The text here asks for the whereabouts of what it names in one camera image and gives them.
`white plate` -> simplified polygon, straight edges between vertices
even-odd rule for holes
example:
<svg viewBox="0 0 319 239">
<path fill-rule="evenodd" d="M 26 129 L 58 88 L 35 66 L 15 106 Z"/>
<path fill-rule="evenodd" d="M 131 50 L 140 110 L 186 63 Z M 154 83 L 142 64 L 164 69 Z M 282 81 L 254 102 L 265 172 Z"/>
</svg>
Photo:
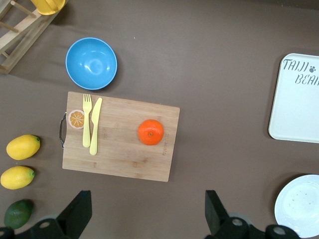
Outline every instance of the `white plate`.
<svg viewBox="0 0 319 239">
<path fill-rule="evenodd" d="M 319 175 L 305 175 L 288 183 L 275 203 L 279 225 L 293 229 L 301 238 L 319 235 Z"/>
</svg>

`wooden dish rack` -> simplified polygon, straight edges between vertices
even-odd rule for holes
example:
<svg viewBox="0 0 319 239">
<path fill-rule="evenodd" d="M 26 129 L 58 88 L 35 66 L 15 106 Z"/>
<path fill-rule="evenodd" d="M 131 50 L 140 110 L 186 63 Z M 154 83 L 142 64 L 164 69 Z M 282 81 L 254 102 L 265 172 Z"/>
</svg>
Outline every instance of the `wooden dish rack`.
<svg viewBox="0 0 319 239">
<path fill-rule="evenodd" d="M 11 7 L 16 7 L 26 17 L 15 26 L 11 26 L 2 21 Z M 0 0 L 0 27 L 6 28 L 8 32 L 0 38 L 0 54 L 5 56 L 5 60 L 0 63 L 0 73 L 8 74 L 18 63 L 22 56 L 32 46 L 41 33 L 53 21 L 56 15 L 41 15 L 37 10 L 30 11 L 13 0 Z"/>
</svg>

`knife blade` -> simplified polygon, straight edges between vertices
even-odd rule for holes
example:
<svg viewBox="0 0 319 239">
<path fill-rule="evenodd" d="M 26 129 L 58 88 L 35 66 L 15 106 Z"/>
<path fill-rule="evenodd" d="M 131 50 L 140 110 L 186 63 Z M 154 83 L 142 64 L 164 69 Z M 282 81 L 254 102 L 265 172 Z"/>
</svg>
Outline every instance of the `knife blade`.
<svg viewBox="0 0 319 239">
<path fill-rule="evenodd" d="M 98 125 L 99 125 L 101 104 L 102 104 L 102 98 L 98 98 L 98 100 L 96 101 L 94 105 L 92 115 L 91 115 L 91 121 L 93 123 L 93 133 L 92 133 L 92 139 L 91 139 L 91 145 L 90 145 L 91 155 L 96 155 L 98 152 Z"/>
</svg>

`paw print logo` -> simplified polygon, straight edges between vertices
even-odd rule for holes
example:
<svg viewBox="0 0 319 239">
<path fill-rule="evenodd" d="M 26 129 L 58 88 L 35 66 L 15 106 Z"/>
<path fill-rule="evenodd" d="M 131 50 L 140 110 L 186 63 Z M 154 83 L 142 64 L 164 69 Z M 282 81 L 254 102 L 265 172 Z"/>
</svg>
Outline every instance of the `paw print logo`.
<svg viewBox="0 0 319 239">
<path fill-rule="evenodd" d="M 316 71 L 316 68 L 314 66 L 310 66 L 309 71 L 312 73 L 312 72 Z"/>
</svg>

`green lime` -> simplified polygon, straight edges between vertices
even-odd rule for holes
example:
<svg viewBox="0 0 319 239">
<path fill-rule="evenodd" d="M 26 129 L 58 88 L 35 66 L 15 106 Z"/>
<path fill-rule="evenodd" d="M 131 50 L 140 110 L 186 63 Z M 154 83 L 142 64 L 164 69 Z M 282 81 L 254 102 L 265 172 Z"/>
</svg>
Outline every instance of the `green lime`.
<svg viewBox="0 0 319 239">
<path fill-rule="evenodd" d="M 33 209 L 30 199 L 23 199 L 12 203 L 5 212 L 4 224 L 8 228 L 18 229 L 29 221 Z"/>
</svg>

